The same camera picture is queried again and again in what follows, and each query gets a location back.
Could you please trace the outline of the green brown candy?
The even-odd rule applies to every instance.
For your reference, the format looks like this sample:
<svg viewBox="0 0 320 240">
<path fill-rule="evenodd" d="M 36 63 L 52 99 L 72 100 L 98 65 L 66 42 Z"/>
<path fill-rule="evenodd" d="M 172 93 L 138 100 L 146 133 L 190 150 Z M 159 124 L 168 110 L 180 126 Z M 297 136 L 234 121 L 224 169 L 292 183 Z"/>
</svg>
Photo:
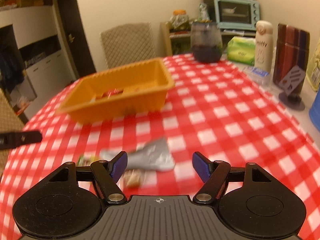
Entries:
<svg viewBox="0 0 320 240">
<path fill-rule="evenodd" d="M 100 157 L 98 155 L 81 155 L 78 158 L 76 166 L 90 166 L 91 163 L 99 160 Z"/>
</svg>

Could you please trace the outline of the clear beige candy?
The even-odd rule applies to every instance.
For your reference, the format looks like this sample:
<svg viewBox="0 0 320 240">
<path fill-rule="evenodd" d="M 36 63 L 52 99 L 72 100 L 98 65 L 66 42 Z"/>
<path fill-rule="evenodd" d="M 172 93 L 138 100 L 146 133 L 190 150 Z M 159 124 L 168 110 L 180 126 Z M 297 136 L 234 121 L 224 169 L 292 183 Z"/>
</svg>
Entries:
<svg viewBox="0 0 320 240">
<path fill-rule="evenodd" d="M 143 170 L 127 170 L 123 174 L 123 185 L 125 188 L 138 188 L 144 184 L 144 181 L 145 172 Z"/>
</svg>

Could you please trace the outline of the silver green snack pouch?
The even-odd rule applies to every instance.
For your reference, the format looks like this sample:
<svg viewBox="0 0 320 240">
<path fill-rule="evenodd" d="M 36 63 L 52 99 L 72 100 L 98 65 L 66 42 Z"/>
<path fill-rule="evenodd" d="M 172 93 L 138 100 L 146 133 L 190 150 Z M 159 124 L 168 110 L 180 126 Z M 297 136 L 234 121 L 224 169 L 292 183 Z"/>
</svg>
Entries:
<svg viewBox="0 0 320 240">
<path fill-rule="evenodd" d="M 170 153 L 167 140 L 159 138 L 146 143 L 142 148 L 122 154 L 115 161 L 116 168 L 124 170 L 170 171 L 175 167 L 175 161 Z"/>
</svg>

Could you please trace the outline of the red long snack packet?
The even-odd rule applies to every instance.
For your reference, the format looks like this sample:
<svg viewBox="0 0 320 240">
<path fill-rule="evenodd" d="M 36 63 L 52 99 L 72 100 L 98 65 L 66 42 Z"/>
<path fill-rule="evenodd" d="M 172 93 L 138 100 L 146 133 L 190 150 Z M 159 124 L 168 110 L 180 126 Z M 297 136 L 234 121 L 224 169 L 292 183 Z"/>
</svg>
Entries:
<svg viewBox="0 0 320 240">
<path fill-rule="evenodd" d="M 110 98 L 111 96 L 122 94 L 123 92 L 124 92 L 123 89 L 112 88 L 106 92 L 103 92 L 101 94 L 96 95 L 95 99 L 98 100 L 98 99 L 102 99 L 102 98 Z"/>
</svg>

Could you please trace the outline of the red white checkered tablecloth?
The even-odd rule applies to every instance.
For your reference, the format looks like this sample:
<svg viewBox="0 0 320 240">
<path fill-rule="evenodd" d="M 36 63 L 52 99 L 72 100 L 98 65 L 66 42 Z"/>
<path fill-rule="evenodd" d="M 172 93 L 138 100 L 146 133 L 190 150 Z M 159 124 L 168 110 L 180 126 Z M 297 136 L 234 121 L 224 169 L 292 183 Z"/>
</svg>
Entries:
<svg viewBox="0 0 320 240">
<path fill-rule="evenodd" d="M 243 167 L 252 161 L 291 189 L 306 205 L 303 239 L 319 239 L 319 140 L 270 94 L 259 89 L 227 61 L 201 64 L 191 55 L 164 59 L 175 87 L 160 112 L 81 125 L 56 109 L 72 91 L 56 94 L 27 123 L 42 142 L 10 152 L 1 181 L 1 239 L 18 239 L 12 217 L 16 199 L 67 161 L 93 156 L 103 149 L 131 152 L 165 137 L 175 159 L 168 172 L 148 172 L 141 187 L 123 189 L 127 196 L 192 196 L 202 185 L 191 157 Z"/>
</svg>

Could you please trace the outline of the white cabinet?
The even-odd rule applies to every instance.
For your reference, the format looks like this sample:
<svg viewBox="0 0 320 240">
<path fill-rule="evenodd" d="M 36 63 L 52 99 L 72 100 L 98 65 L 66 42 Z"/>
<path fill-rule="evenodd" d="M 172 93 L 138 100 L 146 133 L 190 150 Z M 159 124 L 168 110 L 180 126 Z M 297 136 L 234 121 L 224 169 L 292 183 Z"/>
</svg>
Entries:
<svg viewBox="0 0 320 240">
<path fill-rule="evenodd" d="M 53 96 L 74 80 L 58 36 L 51 6 L 1 12 L 1 42 L 22 67 L 25 81 L 12 90 L 14 103 L 28 98 L 23 114 L 31 119 Z"/>
</svg>

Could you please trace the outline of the blue plastic pitcher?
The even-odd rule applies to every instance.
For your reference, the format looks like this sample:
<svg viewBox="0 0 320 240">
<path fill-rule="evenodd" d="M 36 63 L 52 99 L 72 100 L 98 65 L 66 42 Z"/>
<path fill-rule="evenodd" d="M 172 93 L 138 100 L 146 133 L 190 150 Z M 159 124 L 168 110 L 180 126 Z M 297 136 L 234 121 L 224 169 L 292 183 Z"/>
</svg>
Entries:
<svg viewBox="0 0 320 240">
<path fill-rule="evenodd" d="M 320 90 L 318 89 L 315 99 L 309 109 L 310 120 L 318 131 L 320 131 Z"/>
</svg>

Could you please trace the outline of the dark wooden door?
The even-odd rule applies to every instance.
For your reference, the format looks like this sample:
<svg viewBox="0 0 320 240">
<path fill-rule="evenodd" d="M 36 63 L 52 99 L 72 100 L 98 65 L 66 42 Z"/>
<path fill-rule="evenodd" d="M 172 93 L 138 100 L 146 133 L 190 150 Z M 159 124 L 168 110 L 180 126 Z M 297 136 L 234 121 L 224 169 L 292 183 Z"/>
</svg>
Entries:
<svg viewBox="0 0 320 240">
<path fill-rule="evenodd" d="M 87 44 L 77 0 L 54 0 L 67 59 L 76 77 L 96 72 Z"/>
</svg>

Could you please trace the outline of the white miffy bottle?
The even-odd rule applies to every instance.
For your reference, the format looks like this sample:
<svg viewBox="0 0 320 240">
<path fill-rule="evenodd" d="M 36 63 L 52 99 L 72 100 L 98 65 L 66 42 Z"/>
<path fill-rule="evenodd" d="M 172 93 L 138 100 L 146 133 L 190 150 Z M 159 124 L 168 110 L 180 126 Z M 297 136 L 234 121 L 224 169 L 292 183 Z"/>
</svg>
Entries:
<svg viewBox="0 0 320 240">
<path fill-rule="evenodd" d="M 273 58 L 273 25 L 259 20 L 256 24 L 254 66 L 271 72 Z"/>
</svg>

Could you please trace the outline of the quilted beige chair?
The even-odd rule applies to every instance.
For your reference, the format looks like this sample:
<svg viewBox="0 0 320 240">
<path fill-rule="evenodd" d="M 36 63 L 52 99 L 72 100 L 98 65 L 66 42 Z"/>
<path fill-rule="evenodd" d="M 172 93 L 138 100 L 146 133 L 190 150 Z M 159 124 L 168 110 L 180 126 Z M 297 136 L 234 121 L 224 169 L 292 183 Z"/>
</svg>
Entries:
<svg viewBox="0 0 320 240">
<path fill-rule="evenodd" d="M 118 25 L 100 33 L 107 68 L 156 57 L 150 23 Z"/>
</svg>

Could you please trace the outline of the dark glass jar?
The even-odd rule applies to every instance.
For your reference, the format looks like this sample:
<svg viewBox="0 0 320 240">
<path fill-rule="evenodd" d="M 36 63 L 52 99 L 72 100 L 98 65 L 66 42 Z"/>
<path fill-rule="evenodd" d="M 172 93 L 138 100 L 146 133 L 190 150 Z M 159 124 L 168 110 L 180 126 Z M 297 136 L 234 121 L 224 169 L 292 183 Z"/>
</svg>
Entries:
<svg viewBox="0 0 320 240">
<path fill-rule="evenodd" d="M 191 51 L 196 61 L 217 63 L 222 56 L 222 35 L 212 21 L 195 21 L 191 25 Z"/>
</svg>

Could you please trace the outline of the wooden side shelf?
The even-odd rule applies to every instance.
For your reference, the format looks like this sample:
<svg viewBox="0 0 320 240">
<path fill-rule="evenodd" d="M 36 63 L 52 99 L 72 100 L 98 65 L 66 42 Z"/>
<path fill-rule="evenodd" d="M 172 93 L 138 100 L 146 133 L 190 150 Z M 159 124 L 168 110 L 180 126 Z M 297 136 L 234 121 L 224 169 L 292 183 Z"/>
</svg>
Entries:
<svg viewBox="0 0 320 240">
<path fill-rule="evenodd" d="M 190 31 L 174 32 L 169 22 L 161 22 L 160 28 L 163 37 L 165 56 L 186 54 L 191 52 Z M 255 31 L 247 30 L 221 30 L 222 48 L 226 51 L 228 42 L 235 36 L 255 38 Z"/>
</svg>

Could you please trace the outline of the brown metal thermos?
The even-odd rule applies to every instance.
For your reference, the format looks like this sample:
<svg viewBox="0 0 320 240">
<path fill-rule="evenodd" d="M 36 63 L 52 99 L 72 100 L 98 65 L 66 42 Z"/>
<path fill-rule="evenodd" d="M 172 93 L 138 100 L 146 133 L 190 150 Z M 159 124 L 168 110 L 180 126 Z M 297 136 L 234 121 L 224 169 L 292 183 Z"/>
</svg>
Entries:
<svg viewBox="0 0 320 240">
<path fill-rule="evenodd" d="M 273 82 L 280 87 L 281 80 L 298 66 L 306 72 L 310 49 L 310 33 L 287 24 L 278 24 L 276 59 Z"/>
</svg>

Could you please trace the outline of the orange lid snack jar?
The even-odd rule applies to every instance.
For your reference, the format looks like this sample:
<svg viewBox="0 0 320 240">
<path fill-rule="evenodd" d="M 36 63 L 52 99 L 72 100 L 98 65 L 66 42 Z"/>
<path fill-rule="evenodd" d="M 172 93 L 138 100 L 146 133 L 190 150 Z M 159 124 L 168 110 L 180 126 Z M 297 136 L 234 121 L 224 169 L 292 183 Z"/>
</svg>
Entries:
<svg viewBox="0 0 320 240">
<path fill-rule="evenodd" d="M 172 31 L 189 31 L 189 16 L 185 10 L 174 10 L 169 20 L 170 29 Z"/>
</svg>

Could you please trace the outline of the light blue toaster oven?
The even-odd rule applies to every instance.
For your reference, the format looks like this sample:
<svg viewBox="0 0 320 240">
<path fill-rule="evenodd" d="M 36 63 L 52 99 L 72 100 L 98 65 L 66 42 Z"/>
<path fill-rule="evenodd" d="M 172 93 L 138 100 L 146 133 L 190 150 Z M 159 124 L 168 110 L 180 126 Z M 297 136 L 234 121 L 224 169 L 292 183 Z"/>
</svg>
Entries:
<svg viewBox="0 0 320 240">
<path fill-rule="evenodd" d="M 256 0 L 203 0 L 210 19 L 220 29 L 255 31 L 260 20 Z"/>
</svg>

